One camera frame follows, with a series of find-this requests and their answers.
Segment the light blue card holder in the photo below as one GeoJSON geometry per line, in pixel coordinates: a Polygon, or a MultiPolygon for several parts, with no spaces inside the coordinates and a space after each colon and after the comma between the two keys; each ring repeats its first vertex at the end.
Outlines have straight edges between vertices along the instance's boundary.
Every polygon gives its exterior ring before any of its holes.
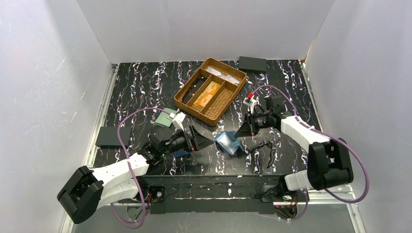
{"type": "Polygon", "coordinates": [[[245,147],[237,137],[235,131],[222,131],[214,137],[216,145],[226,155],[237,156],[238,153],[245,152],[245,147]]]}

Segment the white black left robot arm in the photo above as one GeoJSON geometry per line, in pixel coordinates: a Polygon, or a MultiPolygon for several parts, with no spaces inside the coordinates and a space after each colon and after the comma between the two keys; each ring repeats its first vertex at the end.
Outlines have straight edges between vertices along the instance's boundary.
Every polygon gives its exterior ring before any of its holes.
{"type": "Polygon", "coordinates": [[[128,159],[89,169],[82,166],[75,170],[57,194],[57,200],[75,224],[89,219],[97,209],[124,199],[138,196],[135,179],[157,169],[165,157],[178,152],[190,155],[213,144],[193,126],[184,130],[154,126],[149,129],[148,141],[128,159]]]}

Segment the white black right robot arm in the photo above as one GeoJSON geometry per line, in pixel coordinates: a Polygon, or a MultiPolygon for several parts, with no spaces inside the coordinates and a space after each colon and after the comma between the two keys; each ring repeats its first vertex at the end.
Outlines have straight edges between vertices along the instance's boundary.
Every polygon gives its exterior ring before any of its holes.
{"type": "Polygon", "coordinates": [[[297,190],[322,190],[354,179],[348,149],[335,139],[329,139],[286,110],[281,97],[266,97],[262,108],[250,93],[244,104],[248,111],[235,137],[257,135],[260,129],[274,128],[289,136],[308,154],[307,169],[283,175],[270,191],[287,194],[297,190]]]}

